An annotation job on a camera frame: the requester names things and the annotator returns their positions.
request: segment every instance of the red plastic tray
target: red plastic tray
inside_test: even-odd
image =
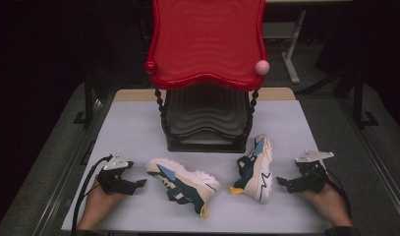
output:
[[[266,60],[264,0],[153,0],[154,36],[145,69],[159,89],[211,82],[259,89]]]

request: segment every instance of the dark sleeve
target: dark sleeve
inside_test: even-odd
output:
[[[325,236],[361,236],[355,227],[340,226],[325,230]]]
[[[88,230],[79,230],[77,229],[77,233],[75,236],[102,236],[102,234],[98,234],[96,232],[88,231]]]

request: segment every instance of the yellow shoe heel tab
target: yellow shoe heel tab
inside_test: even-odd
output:
[[[206,209],[206,205],[203,205],[200,209],[200,217],[203,219],[209,218],[208,210]]]
[[[230,194],[231,195],[239,195],[239,194],[243,194],[244,192],[245,192],[244,189],[230,187]]]

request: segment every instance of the shoe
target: shoe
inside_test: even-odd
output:
[[[173,160],[156,158],[146,165],[147,174],[159,179],[168,189],[168,200],[180,205],[192,203],[202,218],[208,218],[206,205],[217,193],[220,183],[202,172],[190,172]]]
[[[255,137],[255,146],[249,155],[237,160],[239,174],[242,177],[233,187],[230,194],[246,194],[266,204],[272,186],[272,173],[269,170],[272,161],[272,145],[265,134]]]

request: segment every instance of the white ball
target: white ball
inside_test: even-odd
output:
[[[255,69],[256,73],[260,76],[264,76],[269,72],[269,63],[265,60],[260,60],[256,63]]]

